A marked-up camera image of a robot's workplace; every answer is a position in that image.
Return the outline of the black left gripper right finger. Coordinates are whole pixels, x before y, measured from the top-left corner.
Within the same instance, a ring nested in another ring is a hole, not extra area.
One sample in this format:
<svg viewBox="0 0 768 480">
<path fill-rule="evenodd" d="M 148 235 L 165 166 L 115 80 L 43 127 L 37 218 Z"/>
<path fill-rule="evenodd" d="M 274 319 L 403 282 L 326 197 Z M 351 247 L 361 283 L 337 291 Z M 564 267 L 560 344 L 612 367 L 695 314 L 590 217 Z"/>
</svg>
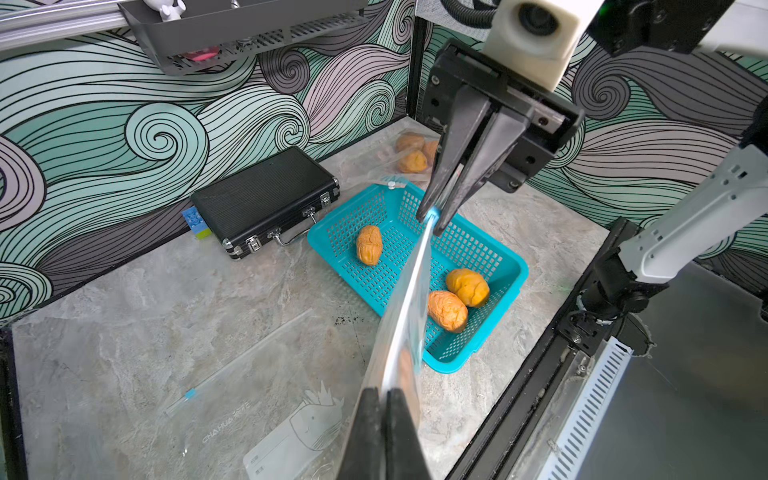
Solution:
<svg viewBox="0 0 768 480">
<path fill-rule="evenodd" d="M 430 479 L 407 399 L 401 389 L 387 393 L 385 407 L 385 478 Z"/>
</svg>

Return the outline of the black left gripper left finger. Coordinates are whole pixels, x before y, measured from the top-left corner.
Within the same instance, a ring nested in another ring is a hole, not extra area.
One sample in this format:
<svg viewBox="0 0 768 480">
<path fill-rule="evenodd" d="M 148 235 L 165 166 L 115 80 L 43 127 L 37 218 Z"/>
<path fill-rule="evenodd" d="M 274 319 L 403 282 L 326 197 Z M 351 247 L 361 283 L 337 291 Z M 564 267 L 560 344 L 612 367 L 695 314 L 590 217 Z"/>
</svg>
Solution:
<svg viewBox="0 0 768 480">
<path fill-rule="evenodd" d="M 337 479 L 380 479 L 383 458 L 379 392 L 376 388 L 365 388 L 360 392 Z"/>
</svg>

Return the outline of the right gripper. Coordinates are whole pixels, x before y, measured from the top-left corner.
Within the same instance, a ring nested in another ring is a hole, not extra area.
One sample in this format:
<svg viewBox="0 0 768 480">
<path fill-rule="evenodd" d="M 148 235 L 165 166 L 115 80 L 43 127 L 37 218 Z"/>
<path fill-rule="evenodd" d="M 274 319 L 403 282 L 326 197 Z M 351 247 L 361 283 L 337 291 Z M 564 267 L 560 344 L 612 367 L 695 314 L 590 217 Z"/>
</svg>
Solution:
<svg viewBox="0 0 768 480">
<path fill-rule="evenodd" d="M 424 221 L 440 210 L 441 236 L 486 181 L 517 191 L 554 159 L 583 125 L 584 111 L 468 45 L 451 40 L 429 70 L 421 118 L 444 133 L 427 191 Z"/>
</svg>

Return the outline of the clear pink-zipper bag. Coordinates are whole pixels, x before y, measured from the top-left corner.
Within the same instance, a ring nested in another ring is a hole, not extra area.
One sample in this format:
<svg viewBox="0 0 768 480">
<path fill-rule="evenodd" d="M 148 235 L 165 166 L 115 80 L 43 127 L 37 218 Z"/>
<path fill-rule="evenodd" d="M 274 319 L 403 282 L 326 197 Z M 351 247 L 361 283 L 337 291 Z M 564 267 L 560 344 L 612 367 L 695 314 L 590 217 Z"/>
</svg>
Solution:
<svg viewBox="0 0 768 480">
<path fill-rule="evenodd" d="M 440 136 L 434 133 L 423 133 L 413 129 L 405 129 L 394 137 L 378 142 L 365 151 L 353 154 L 349 159 L 341 162 L 343 177 L 351 181 L 352 185 L 376 184 L 390 189 L 404 188 L 407 183 L 421 189 L 426 189 L 431 179 L 433 165 L 421 173 L 402 173 L 398 168 L 398 161 L 407 153 L 415 151 L 398 152 L 395 148 L 396 140 L 403 133 L 415 133 L 422 135 L 425 141 L 440 140 Z"/>
</svg>

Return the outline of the clear blue-zipper bag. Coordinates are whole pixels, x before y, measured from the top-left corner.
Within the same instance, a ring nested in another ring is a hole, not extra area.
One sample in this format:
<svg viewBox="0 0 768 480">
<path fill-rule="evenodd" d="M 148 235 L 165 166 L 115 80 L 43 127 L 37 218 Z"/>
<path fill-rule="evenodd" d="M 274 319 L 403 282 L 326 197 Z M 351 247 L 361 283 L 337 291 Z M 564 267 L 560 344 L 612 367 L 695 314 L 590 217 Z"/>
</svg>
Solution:
<svg viewBox="0 0 768 480">
<path fill-rule="evenodd" d="M 402 268 L 377 330 L 362 387 L 378 390 L 379 403 L 399 389 L 407 412 L 420 423 L 420 373 L 425 348 L 428 296 L 431 281 L 431 238 L 440 212 L 426 214 L 424 229 Z"/>
<path fill-rule="evenodd" d="M 334 478 L 366 366 L 356 323 L 307 310 L 188 390 L 153 478 Z"/>
</svg>

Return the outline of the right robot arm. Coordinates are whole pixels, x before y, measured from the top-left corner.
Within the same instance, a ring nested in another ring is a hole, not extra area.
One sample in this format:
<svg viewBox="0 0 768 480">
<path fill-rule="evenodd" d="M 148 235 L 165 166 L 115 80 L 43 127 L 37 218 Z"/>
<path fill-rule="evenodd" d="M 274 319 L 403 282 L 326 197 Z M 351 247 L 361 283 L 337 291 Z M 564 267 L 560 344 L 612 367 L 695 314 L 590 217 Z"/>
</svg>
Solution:
<svg viewBox="0 0 768 480">
<path fill-rule="evenodd" d="M 433 55 L 421 116 L 441 126 L 423 200 L 445 219 L 481 185 L 526 182 L 640 229 L 597 257 L 560 314 L 609 327 L 690 262 L 767 293 L 763 1 L 446 1 L 483 29 Z"/>
</svg>

